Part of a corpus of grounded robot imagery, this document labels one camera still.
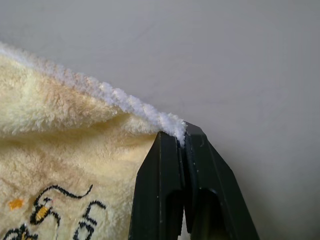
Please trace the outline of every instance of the embroidered design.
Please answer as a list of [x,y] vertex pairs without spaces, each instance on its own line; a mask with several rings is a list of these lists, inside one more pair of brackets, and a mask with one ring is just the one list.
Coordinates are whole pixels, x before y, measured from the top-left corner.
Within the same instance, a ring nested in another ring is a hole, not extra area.
[[24,201],[19,198],[9,202],[9,207],[11,210],[20,209],[23,205],[24,205]]
[[[30,223],[32,225],[39,225],[41,224],[45,218],[49,215],[52,215],[57,223],[57,229],[55,238],[58,238],[58,230],[61,223],[61,217],[57,212],[55,212],[53,206],[53,199],[47,197],[45,193],[49,191],[58,191],[62,193],[66,197],[73,198],[73,199],[82,199],[83,197],[87,196],[93,188],[93,185],[89,187],[87,192],[84,195],[75,195],[64,188],[58,185],[52,185],[47,187],[43,190],[35,199],[33,206],[33,212],[30,216]],[[23,206],[23,200],[21,199],[14,199],[13,201],[9,202],[9,206],[11,209],[21,208]],[[91,213],[92,208],[100,208],[100,209],[107,209],[107,206],[103,204],[101,201],[93,200],[87,206],[85,213],[82,215],[82,219],[78,222],[78,226],[74,231],[73,240],[90,240],[94,231],[95,227],[98,225],[98,221],[94,218],[93,214]],[[30,234],[27,226],[25,224],[21,225],[20,228],[12,228],[10,229],[4,236],[3,240],[37,240],[38,234]]]
[[30,223],[33,225],[38,225],[43,222],[43,220],[48,216],[52,215],[57,223],[57,226],[59,227],[60,225],[60,216],[58,213],[53,211],[52,203],[53,200],[49,197],[45,197],[44,199],[41,200],[41,197],[44,193],[50,191],[50,190],[56,190],[62,194],[64,194],[67,197],[73,198],[73,199],[81,199],[88,195],[92,189],[93,185],[90,186],[89,190],[84,194],[84,195],[75,195],[62,187],[58,185],[52,185],[47,187],[45,190],[43,190],[40,195],[35,199],[33,206],[35,207],[34,212],[31,214],[30,217]]
[[96,220],[94,220],[93,218],[91,218],[89,216],[90,210],[94,205],[97,205],[98,207],[100,207],[102,209],[106,209],[107,208],[107,206],[104,205],[100,201],[95,200],[95,201],[90,202],[89,206],[87,207],[87,209],[85,211],[85,214],[82,215],[82,217],[83,217],[84,220],[87,220],[88,222],[90,222],[93,226],[90,223],[87,223],[85,221],[79,221],[79,223],[78,223],[79,226],[74,232],[73,240],[79,240],[79,238],[78,238],[79,235],[80,235],[79,231],[82,230],[81,232],[83,233],[83,229],[85,229],[87,231],[87,234],[86,234],[86,238],[84,238],[85,236],[81,236],[81,239],[85,239],[85,240],[90,240],[91,239],[91,236],[95,231],[94,226],[96,226],[98,224]]
[[22,224],[20,228],[10,229],[4,236],[3,240],[37,240],[38,235],[31,235],[25,224]]

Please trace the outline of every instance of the yellow towel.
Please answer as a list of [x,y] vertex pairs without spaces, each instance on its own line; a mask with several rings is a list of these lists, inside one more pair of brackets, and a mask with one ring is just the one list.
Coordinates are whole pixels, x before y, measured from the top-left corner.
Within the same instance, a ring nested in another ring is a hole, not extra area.
[[156,133],[185,123],[105,82],[0,43],[0,239],[128,239]]

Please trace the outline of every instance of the fluffy fabric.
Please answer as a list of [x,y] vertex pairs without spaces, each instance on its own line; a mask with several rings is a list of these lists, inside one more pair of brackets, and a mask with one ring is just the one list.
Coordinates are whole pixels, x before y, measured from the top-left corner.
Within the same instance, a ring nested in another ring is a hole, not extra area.
[[0,43],[0,238],[128,239],[137,171],[185,123]]

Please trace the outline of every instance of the fleece towel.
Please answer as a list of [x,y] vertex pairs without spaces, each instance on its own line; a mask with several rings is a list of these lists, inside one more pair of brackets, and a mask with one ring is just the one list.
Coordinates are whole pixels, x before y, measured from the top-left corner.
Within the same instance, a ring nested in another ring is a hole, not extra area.
[[0,239],[126,240],[156,133],[186,124],[105,82],[0,43]]

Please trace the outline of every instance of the embroidered bee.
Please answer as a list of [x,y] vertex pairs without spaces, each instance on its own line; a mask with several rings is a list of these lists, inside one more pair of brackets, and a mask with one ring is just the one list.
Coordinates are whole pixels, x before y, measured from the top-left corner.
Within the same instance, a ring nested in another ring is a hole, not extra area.
[[3,240],[37,240],[38,235],[31,235],[25,224],[22,224],[20,228],[10,229],[4,236]]
[[89,190],[84,195],[75,195],[75,194],[63,189],[62,187],[60,187],[58,185],[52,185],[52,186],[47,187],[45,190],[43,190],[40,193],[40,195],[35,199],[35,201],[33,203],[34,211],[30,217],[30,223],[33,225],[38,225],[38,224],[42,223],[47,216],[52,215],[56,220],[57,227],[59,228],[59,226],[60,226],[61,217],[59,216],[59,214],[57,212],[54,211],[53,200],[49,197],[42,198],[44,193],[46,193],[48,191],[56,190],[69,198],[82,199],[83,197],[85,197],[86,195],[88,195],[90,193],[92,187],[93,187],[93,185],[90,186]]

